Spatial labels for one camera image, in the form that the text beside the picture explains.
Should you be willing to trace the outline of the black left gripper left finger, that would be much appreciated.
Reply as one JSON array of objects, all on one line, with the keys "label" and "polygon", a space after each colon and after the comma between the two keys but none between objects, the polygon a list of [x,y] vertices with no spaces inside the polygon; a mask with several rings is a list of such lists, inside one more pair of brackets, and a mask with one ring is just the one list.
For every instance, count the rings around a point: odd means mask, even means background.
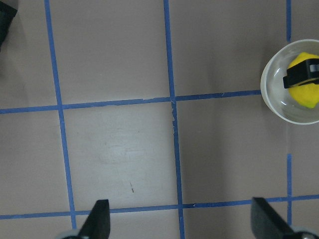
[{"label": "black left gripper left finger", "polygon": [[108,239],[111,231],[109,200],[98,200],[80,229],[78,239]]}]

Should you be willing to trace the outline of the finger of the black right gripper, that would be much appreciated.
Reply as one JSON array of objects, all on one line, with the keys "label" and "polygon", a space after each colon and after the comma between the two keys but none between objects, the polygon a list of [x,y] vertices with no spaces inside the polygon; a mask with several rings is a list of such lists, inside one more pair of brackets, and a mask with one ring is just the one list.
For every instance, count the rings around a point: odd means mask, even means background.
[{"label": "finger of the black right gripper", "polygon": [[303,86],[307,84],[319,84],[319,60],[311,58],[304,60],[286,70],[283,77],[284,88]]}]

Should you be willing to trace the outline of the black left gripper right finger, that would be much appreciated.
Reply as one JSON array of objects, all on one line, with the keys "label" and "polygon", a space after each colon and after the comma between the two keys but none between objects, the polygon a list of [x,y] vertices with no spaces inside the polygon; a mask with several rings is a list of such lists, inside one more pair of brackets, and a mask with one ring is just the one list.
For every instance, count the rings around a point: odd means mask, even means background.
[{"label": "black left gripper right finger", "polygon": [[266,199],[253,197],[251,230],[256,239],[293,239],[295,232]]}]

